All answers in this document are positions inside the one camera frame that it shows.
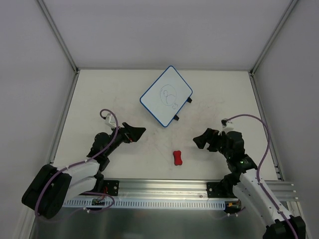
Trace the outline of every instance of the purple cable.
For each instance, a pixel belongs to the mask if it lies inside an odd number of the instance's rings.
[[[100,152],[98,152],[98,153],[96,153],[95,155],[93,155],[93,156],[92,156],[91,158],[89,158],[88,160],[84,160],[84,161],[81,161],[81,162],[73,163],[73,164],[71,164],[68,168],[72,168],[72,167],[74,167],[74,166],[81,165],[81,164],[84,164],[84,163],[86,163],[86,162],[89,162],[89,161],[93,160],[95,157],[99,156],[101,153],[103,153],[105,150],[107,150],[107,149],[110,147],[110,145],[114,142],[114,140],[115,140],[115,138],[116,138],[116,136],[117,136],[117,134],[118,134],[118,131],[119,131],[119,122],[118,122],[118,119],[116,118],[115,114],[114,114],[112,111],[108,110],[108,109],[102,109],[102,110],[100,111],[100,116],[101,116],[103,119],[104,119],[104,117],[102,116],[102,112],[104,112],[104,111],[110,112],[110,113],[112,114],[112,116],[114,117],[115,122],[116,122],[115,134],[114,134],[112,140],[109,142],[108,145],[105,146],[105,148],[103,148]],[[40,195],[39,195],[39,198],[38,198],[38,200],[36,201],[35,208],[34,208],[34,214],[35,214],[35,218],[36,218],[36,219],[39,219],[39,218],[40,218],[39,213],[38,213],[38,210],[39,210],[39,205],[40,205],[41,199],[42,199],[42,197],[43,197],[45,191],[47,190],[47,188],[49,187],[49,185],[51,185],[52,181],[53,181],[60,173],[64,172],[64,171],[67,170],[68,168],[65,167],[65,168],[59,170],[58,172],[56,172],[56,173],[49,179],[49,181],[46,183],[46,185],[43,187],[43,189],[42,189],[42,191],[41,191],[41,193],[40,193]]]
[[[98,210],[98,211],[91,211],[89,210],[89,213],[93,213],[93,214],[96,214],[96,213],[101,213],[103,211],[106,211],[107,209],[109,209],[110,207],[112,207],[114,204],[115,204],[115,200],[114,198],[111,196],[111,195],[108,195],[108,194],[105,194],[105,193],[93,193],[93,192],[85,192],[85,194],[90,194],[90,195],[100,195],[100,196],[106,196],[106,197],[109,197],[112,199],[112,203],[110,205],[108,205],[107,207],[101,209],[101,210]],[[78,208],[77,210],[73,211],[72,213],[70,213],[67,217],[64,217],[60,220],[47,220],[47,219],[44,219],[42,217],[38,217],[35,219],[35,238],[38,238],[38,235],[39,235],[39,227],[37,226],[37,223],[36,223],[36,220],[40,220],[44,223],[59,223],[61,221],[64,221],[66,219],[69,219],[71,216],[73,216],[74,214],[76,214],[77,212],[79,211],[82,211],[82,210],[85,210],[86,208]]]
[[[227,121],[230,121],[230,120],[233,120],[235,118],[238,118],[238,117],[243,117],[243,116],[246,116],[246,117],[251,117],[251,118],[254,118],[256,120],[258,120],[259,122],[261,122],[263,124],[263,126],[265,127],[266,131],[267,131],[267,148],[266,148],[266,151],[264,153],[264,156],[262,157],[259,165],[258,165],[258,168],[257,168],[257,180],[258,180],[258,183],[260,184],[260,187],[262,188],[262,190],[265,192],[265,194],[267,195],[267,197],[270,199],[270,201],[275,205],[275,208],[277,209],[277,211],[280,213],[280,215],[285,219],[286,223],[288,224],[288,226],[290,227],[291,231],[293,232],[293,235],[295,237],[295,239],[298,239],[298,235],[293,227],[293,225],[289,222],[288,218],[285,216],[285,214],[283,212],[280,211],[280,207],[278,206],[278,204],[275,202],[275,200],[273,199],[273,197],[269,194],[269,192],[267,191],[267,189],[264,187],[264,185],[260,182],[260,169],[261,169],[261,166],[262,164],[264,163],[265,161],[265,158],[266,158],[266,155],[268,153],[268,150],[269,150],[269,147],[270,147],[270,134],[269,134],[269,129],[266,125],[266,123],[264,123],[260,118],[256,117],[256,116],[253,116],[253,115],[249,115],[249,114],[241,114],[241,115],[237,115],[237,116],[233,116],[229,119],[227,119]]]
[[[239,212],[237,212],[237,213],[233,213],[233,214],[225,214],[225,215],[223,215],[223,216],[221,216],[221,217],[219,217],[219,218],[215,218],[215,217],[213,217],[212,216],[212,214],[209,214],[210,215],[210,217],[211,218],[213,218],[214,220],[223,220],[223,219],[225,219],[225,218],[229,218],[229,217],[233,217],[233,216],[235,216],[236,214],[237,215],[239,215],[242,211],[244,211],[246,208],[245,207],[243,207]]]

